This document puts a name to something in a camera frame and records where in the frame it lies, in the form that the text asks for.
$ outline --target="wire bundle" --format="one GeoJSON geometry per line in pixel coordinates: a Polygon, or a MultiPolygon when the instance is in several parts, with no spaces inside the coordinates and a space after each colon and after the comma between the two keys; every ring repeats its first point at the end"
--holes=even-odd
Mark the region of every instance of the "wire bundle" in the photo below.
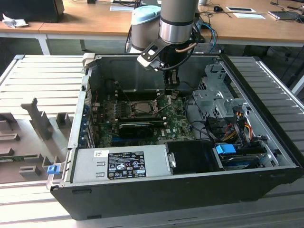
{"type": "Polygon", "coordinates": [[[210,30],[210,32],[212,33],[212,37],[211,37],[211,39],[213,38],[213,44],[212,44],[212,48],[211,48],[211,50],[210,50],[210,53],[212,52],[212,50],[213,50],[213,48],[214,48],[214,46],[215,46],[215,44],[216,44],[216,42],[217,42],[217,40],[218,40],[218,33],[216,32],[216,30],[214,30],[212,27],[211,27],[211,25],[209,26],[209,25],[207,25],[206,23],[203,23],[203,26],[206,26],[209,30],[210,30]]]}

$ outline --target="computer case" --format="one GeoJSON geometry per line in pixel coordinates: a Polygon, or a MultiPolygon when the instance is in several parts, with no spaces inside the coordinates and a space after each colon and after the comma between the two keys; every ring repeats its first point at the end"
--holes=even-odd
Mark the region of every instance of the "computer case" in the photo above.
{"type": "Polygon", "coordinates": [[[62,0],[0,0],[2,14],[13,19],[57,23],[63,15],[62,0]]]}

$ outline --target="warning label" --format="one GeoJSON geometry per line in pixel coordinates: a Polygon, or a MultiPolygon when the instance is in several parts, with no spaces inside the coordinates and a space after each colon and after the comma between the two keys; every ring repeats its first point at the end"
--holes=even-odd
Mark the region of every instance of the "warning label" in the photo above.
{"type": "Polygon", "coordinates": [[[108,179],[123,179],[146,176],[143,151],[109,153],[108,179]]]}

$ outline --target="red wire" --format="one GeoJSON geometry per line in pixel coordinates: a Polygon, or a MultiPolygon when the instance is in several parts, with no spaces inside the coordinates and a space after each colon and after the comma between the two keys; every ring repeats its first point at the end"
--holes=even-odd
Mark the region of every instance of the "red wire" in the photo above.
{"type": "Polygon", "coordinates": [[[232,126],[232,124],[229,124],[227,127],[226,127],[226,129],[225,129],[225,135],[227,135],[227,131],[228,131],[228,129],[229,129],[229,127],[231,127],[232,126]]]}

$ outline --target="white sticker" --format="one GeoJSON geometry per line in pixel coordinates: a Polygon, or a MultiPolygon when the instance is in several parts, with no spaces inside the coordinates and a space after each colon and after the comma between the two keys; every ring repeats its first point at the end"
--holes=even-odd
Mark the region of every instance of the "white sticker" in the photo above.
{"type": "Polygon", "coordinates": [[[135,170],[136,173],[145,173],[145,170],[135,170]]]}
{"type": "Polygon", "coordinates": [[[109,154],[109,151],[94,151],[94,157],[107,157],[109,154]]]}

